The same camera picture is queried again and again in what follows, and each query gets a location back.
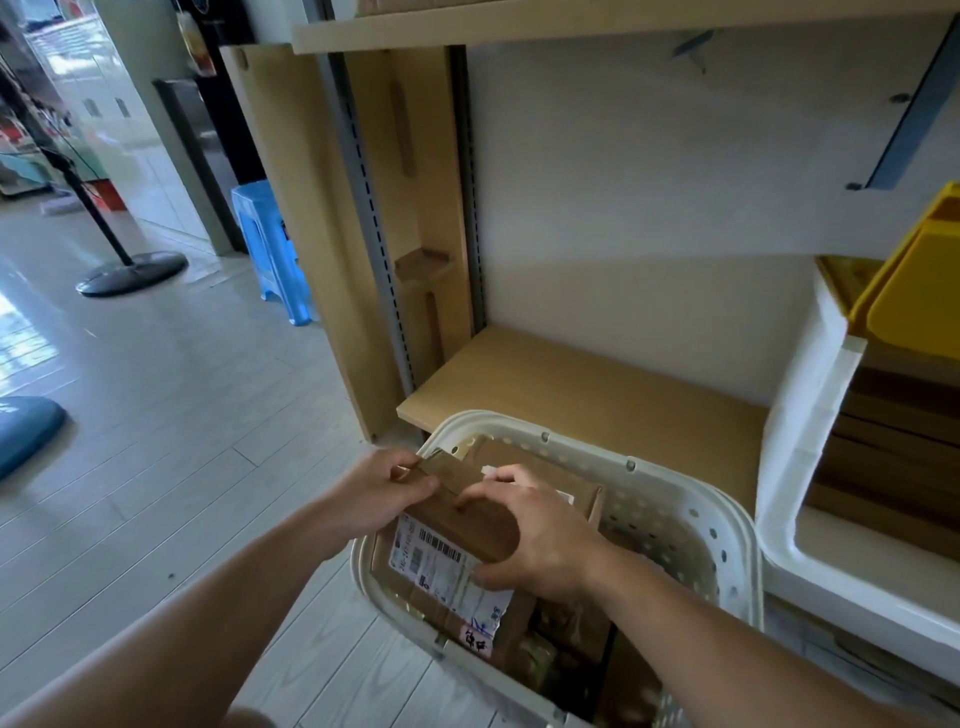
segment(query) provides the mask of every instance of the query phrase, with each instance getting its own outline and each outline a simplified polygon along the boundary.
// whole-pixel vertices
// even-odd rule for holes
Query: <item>white wood plank floor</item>
[[[132,252],[151,250],[114,215]],[[0,395],[70,423],[0,482],[0,714],[321,492],[363,441],[323,328],[259,299],[249,262],[89,301],[109,248],[82,213],[0,202]],[[500,725],[324,564],[239,702],[287,728]]]

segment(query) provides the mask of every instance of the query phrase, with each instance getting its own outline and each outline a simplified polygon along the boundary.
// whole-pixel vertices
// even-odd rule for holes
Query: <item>round base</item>
[[[77,292],[97,299],[123,296],[172,278],[187,266],[182,253],[141,253],[132,259],[133,265],[108,263],[94,269],[89,278],[77,283]]]

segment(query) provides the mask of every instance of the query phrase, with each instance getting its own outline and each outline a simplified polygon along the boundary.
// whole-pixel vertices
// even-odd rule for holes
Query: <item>white plastic basket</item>
[[[479,410],[449,418],[420,448],[420,454],[436,448],[453,452],[480,435],[528,449],[606,487],[604,525],[629,534],[638,552],[697,594],[756,629],[763,628],[761,560],[754,526],[747,512],[730,497],[639,458]],[[460,682],[516,723],[586,725],[407,611],[404,603],[373,579],[372,553],[371,537],[353,545],[350,567],[357,588],[397,631],[441,662]],[[684,723],[680,708],[664,693],[655,725]]]

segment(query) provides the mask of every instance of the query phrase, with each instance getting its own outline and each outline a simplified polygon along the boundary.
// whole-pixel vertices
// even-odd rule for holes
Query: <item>metal bracket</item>
[[[450,82],[453,90],[453,112],[457,125],[457,151],[460,156],[460,187],[464,199],[464,227],[467,234],[467,265],[470,275],[470,300],[473,307],[473,333],[477,334],[487,325],[487,299],[483,289],[480,227],[477,223],[467,47],[463,45],[450,46],[448,53],[450,57]]]
[[[307,20],[320,22],[334,18],[330,0],[303,0],[303,9]],[[407,350],[406,337],[403,334],[403,322],[396,300],[393,263],[387,253],[383,229],[380,227],[373,186],[367,174],[363,142],[357,129],[356,112],[353,106],[353,94],[350,91],[347,64],[342,53],[318,54],[317,63],[324,80],[337,140],[347,168],[353,203],[356,206],[360,230],[363,233],[367,257],[370,259],[376,291],[383,306],[390,332],[390,342],[394,349],[396,367],[400,372],[403,392],[408,397],[417,388],[414,380],[413,365]]]

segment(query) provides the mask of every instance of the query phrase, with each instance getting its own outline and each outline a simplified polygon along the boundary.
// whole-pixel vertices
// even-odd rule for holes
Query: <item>white storage bin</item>
[[[764,428],[756,532],[774,595],[960,685],[960,564],[804,506],[868,343],[823,279]]]
[[[730,497],[693,478],[628,455],[619,455],[492,412],[462,412],[433,433],[420,454],[448,452],[479,435],[529,449],[607,488],[603,523],[632,536],[636,550],[707,600],[763,627],[760,552],[746,511]],[[371,575],[373,538],[353,545],[357,587],[401,634],[426,650],[462,683],[508,719],[526,725],[586,725],[410,614]],[[683,723],[666,693],[656,725]]]

